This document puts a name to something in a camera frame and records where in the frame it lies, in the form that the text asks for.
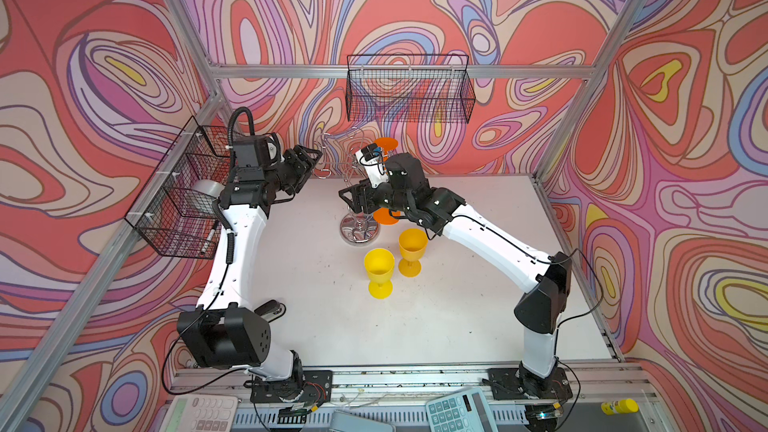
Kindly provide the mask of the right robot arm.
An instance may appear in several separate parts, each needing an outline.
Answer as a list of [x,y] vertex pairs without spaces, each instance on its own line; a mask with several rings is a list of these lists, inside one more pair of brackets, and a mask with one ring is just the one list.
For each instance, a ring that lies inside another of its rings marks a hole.
[[539,251],[492,224],[457,193],[430,185],[419,159],[409,153],[385,157],[370,144],[355,153],[366,178],[339,191],[355,213],[385,210],[436,237],[452,240],[500,270],[522,291],[514,316],[522,325],[520,393],[542,399],[557,368],[558,319],[571,289],[572,259]]

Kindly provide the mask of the light yellow wine glass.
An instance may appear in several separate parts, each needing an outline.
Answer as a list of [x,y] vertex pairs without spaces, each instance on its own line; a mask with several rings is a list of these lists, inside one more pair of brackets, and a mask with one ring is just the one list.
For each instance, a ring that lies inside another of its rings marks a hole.
[[393,291],[394,255],[387,249],[376,248],[364,257],[364,269],[369,279],[368,291],[376,299],[388,298]]

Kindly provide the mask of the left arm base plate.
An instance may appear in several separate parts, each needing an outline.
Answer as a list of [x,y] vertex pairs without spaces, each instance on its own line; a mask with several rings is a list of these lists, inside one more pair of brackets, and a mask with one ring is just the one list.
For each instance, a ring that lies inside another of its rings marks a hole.
[[309,370],[301,379],[290,377],[281,381],[249,381],[250,402],[254,404],[322,405],[332,398],[333,371]]

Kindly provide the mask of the dark yellow wine glass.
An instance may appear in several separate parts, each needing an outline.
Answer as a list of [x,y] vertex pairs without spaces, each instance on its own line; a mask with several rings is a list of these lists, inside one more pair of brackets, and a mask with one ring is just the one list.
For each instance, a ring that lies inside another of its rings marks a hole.
[[403,276],[414,278],[420,274],[420,259],[423,257],[427,245],[427,235],[421,229],[411,228],[400,234],[398,246],[401,259],[398,264],[398,270]]

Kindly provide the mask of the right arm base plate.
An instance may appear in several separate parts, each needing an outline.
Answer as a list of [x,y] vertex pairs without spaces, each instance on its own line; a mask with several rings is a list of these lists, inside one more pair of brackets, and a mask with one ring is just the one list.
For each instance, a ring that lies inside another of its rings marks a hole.
[[525,368],[490,368],[481,383],[490,388],[495,400],[563,402],[574,396],[562,367],[554,367],[546,378],[541,378]]

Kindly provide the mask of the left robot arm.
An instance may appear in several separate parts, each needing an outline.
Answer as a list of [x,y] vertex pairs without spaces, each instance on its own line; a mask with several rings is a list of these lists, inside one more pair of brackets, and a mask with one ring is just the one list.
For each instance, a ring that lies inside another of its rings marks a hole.
[[269,322],[249,295],[258,247],[271,208],[302,190],[322,157],[319,150],[281,146],[258,134],[252,112],[236,109],[227,124],[229,172],[210,209],[221,233],[213,266],[194,310],[177,321],[180,339],[203,368],[244,370],[264,382],[301,385],[297,352],[273,344]]

